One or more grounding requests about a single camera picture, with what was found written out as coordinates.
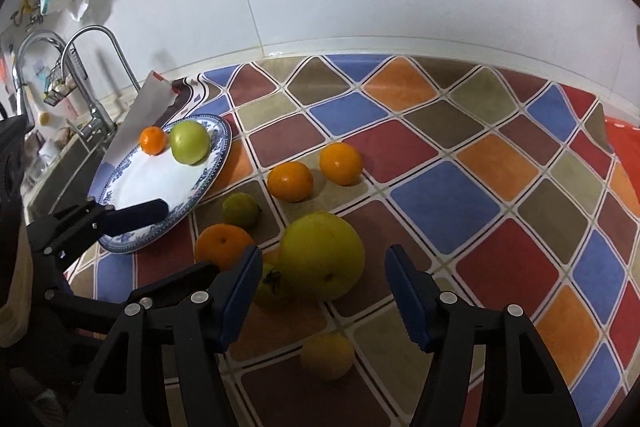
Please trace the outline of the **green mandarin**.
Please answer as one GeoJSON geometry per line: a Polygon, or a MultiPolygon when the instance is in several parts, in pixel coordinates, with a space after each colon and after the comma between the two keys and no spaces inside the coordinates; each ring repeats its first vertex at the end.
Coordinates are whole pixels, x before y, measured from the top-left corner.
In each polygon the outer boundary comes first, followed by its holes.
{"type": "Polygon", "coordinates": [[[261,213],[262,208],[250,194],[234,193],[222,203],[222,220],[227,225],[235,225],[245,230],[257,225],[261,213]]]}
{"type": "Polygon", "coordinates": [[[255,291],[257,306],[268,307],[276,303],[282,294],[282,274],[275,265],[266,262],[262,266],[262,277],[255,291]]]}

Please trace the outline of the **medium orange mandarin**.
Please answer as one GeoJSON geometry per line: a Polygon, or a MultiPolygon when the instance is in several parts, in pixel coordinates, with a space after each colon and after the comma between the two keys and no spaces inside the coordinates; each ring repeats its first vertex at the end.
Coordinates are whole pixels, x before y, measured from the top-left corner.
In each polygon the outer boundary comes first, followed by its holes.
{"type": "Polygon", "coordinates": [[[140,148],[146,155],[160,155],[165,150],[166,143],[167,135],[160,127],[146,127],[139,135],[140,148]]]}

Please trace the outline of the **large orange mandarin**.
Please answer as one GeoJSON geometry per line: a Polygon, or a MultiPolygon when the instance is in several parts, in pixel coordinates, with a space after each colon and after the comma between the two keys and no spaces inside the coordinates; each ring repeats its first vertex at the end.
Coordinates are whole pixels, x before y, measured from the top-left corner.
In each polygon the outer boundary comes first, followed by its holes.
{"type": "Polygon", "coordinates": [[[240,262],[245,249],[254,245],[253,237],[242,228],[217,223],[198,236],[194,259],[212,262],[220,271],[229,271],[240,262]]]}

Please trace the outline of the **brown kiwi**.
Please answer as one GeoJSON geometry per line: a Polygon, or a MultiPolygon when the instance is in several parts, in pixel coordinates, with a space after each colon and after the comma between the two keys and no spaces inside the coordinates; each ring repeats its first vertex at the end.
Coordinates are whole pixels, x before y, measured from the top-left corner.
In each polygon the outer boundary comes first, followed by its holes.
{"type": "Polygon", "coordinates": [[[318,381],[336,381],[355,363],[355,349],[340,333],[323,333],[308,338],[300,350],[300,365],[318,381]]]}

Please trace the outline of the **bright green apple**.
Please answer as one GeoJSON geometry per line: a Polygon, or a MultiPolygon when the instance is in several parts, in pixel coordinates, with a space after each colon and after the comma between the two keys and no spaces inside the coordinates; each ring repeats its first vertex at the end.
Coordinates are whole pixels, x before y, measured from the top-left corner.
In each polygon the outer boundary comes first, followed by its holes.
{"type": "Polygon", "coordinates": [[[195,120],[182,120],[169,133],[172,156],[179,164],[195,165],[208,155],[207,129],[195,120]]]}

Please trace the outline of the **yellow green apple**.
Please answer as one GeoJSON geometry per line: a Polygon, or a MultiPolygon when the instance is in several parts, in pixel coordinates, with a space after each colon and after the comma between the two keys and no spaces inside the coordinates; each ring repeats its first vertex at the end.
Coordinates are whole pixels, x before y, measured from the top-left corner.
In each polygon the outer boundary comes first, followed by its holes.
{"type": "Polygon", "coordinates": [[[313,212],[286,228],[278,268],[296,291],[332,301],[360,280],[366,259],[366,248],[347,221],[333,213],[313,212]]]}

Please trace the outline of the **small orange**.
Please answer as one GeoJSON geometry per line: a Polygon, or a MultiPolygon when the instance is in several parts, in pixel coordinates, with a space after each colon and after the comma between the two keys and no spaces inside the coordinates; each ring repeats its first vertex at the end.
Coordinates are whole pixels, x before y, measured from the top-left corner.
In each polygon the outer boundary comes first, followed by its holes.
{"type": "Polygon", "coordinates": [[[270,171],[267,187],[276,199],[283,202],[301,202],[314,191],[314,176],[301,162],[288,161],[270,171]]]}
{"type": "Polygon", "coordinates": [[[359,181],[363,160],[355,147],[335,142],[320,150],[319,167],[326,179],[341,186],[349,186],[359,181]]]}

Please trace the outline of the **chrome kitchen faucet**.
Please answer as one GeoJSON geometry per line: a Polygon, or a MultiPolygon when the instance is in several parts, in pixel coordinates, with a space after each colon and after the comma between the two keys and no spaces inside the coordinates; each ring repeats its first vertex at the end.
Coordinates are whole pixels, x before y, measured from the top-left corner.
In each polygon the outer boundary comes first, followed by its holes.
{"type": "Polygon", "coordinates": [[[24,116],[30,127],[35,126],[36,118],[29,95],[29,83],[39,80],[38,74],[51,58],[53,52],[61,55],[66,42],[51,29],[32,31],[20,43],[14,53],[12,79],[15,91],[16,111],[24,116]]]}

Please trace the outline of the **stainless steel sink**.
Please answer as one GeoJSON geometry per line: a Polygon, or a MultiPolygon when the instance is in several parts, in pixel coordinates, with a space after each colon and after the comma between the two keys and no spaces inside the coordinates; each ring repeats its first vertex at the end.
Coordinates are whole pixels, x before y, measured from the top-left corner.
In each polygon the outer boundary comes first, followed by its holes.
{"type": "Polygon", "coordinates": [[[75,136],[25,197],[26,222],[85,202],[106,147],[93,141],[87,150],[75,136]]]}

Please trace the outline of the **thin gooseneck water tap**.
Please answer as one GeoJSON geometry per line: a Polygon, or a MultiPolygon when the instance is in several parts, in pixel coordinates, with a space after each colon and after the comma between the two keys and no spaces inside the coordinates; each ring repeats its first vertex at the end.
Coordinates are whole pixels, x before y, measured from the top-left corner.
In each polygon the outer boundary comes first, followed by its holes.
{"type": "Polygon", "coordinates": [[[61,72],[63,78],[66,78],[68,74],[74,78],[76,87],[88,106],[89,120],[81,127],[78,127],[77,124],[74,124],[71,120],[68,120],[67,124],[70,125],[70,129],[72,129],[85,146],[90,145],[96,135],[99,135],[101,140],[104,141],[112,139],[117,131],[115,121],[107,112],[101,100],[96,96],[96,89],[93,88],[93,84],[91,83],[91,75],[95,74],[98,70],[102,72],[105,79],[108,78],[111,72],[108,70],[107,64],[102,60],[101,54],[99,53],[96,54],[96,57],[100,61],[99,66],[86,68],[76,48],[76,41],[89,32],[99,32],[108,39],[134,91],[139,93],[141,89],[140,82],[134,75],[134,71],[130,67],[124,52],[122,52],[122,47],[119,45],[111,29],[103,25],[92,24],[80,28],[70,37],[60,56],[61,72]]]}

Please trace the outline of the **blue white porcelain plate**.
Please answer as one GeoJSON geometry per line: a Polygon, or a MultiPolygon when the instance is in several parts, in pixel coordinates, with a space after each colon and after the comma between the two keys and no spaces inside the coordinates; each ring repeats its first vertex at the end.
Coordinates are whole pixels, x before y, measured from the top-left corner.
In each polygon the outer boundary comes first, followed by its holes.
{"type": "Polygon", "coordinates": [[[150,245],[178,225],[220,175],[232,144],[228,121],[213,114],[191,115],[183,120],[200,124],[209,137],[208,153],[196,164],[180,164],[171,150],[150,156],[135,146],[117,166],[106,169],[106,176],[98,174],[94,178],[97,184],[90,193],[100,205],[123,210],[161,199],[168,206],[167,217],[155,225],[100,237],[99,244],[106,251],[131,254],[150,245]]]}

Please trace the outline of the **colourful diamond pattern mat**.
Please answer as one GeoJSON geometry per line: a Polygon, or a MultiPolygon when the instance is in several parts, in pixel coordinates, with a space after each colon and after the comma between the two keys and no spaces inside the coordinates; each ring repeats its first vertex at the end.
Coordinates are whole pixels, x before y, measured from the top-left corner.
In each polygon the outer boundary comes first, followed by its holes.
{"type": "Polygon", "coordinates": [[[405,426],[431,359],[402,325],[384,274],[405,248],[438,286],[473,305],[521,306],[586,426],[603,426],[639,375],[639,202],[586,91],[520,72],[398,55],[294,56],[190,75],[171,118],[217,114],[233,129],[224,172],[194,213],[140,253],[94,247],[70,272],[79,295],[119,303],[180,271],[224,200],[262,207],[255,242],[273,263],[285,228],[333,212],[360,235],[367,264],[330,303],[255,307],[221,358],[243,426],[405,426]],[[323,176],[335,142],[358,150],[359,181],[323,176]],[[270,171],[306,165],[314,191],[283,202],[270,171]],[[304,342],[340,333],[355,363],[336,381],[300,365],[304,342]]]}

